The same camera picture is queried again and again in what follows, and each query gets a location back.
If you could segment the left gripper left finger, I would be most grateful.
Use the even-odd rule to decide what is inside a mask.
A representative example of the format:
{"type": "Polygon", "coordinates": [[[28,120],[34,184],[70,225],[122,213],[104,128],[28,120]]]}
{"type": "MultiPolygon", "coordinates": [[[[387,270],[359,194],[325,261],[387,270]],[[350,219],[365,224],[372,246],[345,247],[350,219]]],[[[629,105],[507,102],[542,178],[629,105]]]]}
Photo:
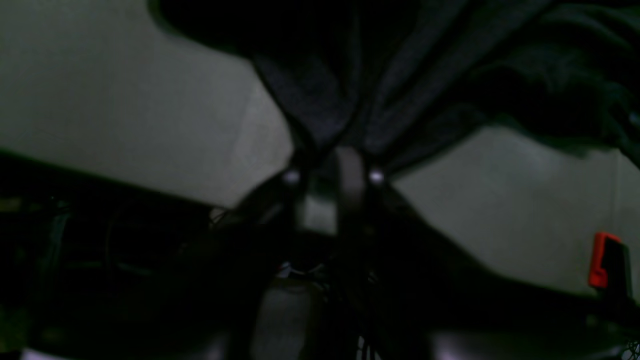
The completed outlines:
{"type": "Polygon", "coordinates": [[[252,189],[215,223],[212,259],[239,259],[253,251],[288,261],[295,237],[296,207],[309,169],[293,162],[252,189]]]}

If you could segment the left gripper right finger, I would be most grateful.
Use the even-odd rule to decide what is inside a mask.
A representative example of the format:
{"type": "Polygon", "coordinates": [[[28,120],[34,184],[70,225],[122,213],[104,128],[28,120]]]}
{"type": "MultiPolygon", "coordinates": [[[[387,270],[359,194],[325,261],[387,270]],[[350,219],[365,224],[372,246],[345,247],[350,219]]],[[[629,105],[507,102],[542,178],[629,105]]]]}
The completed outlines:
{"type": "Polygon", "coordinates": [[[386,173],[362,156],[366,177],[367,218],[378,237],[375,273],[384,281],[468,281],[481,264],[418,213],[389,184],[386,173]]]}

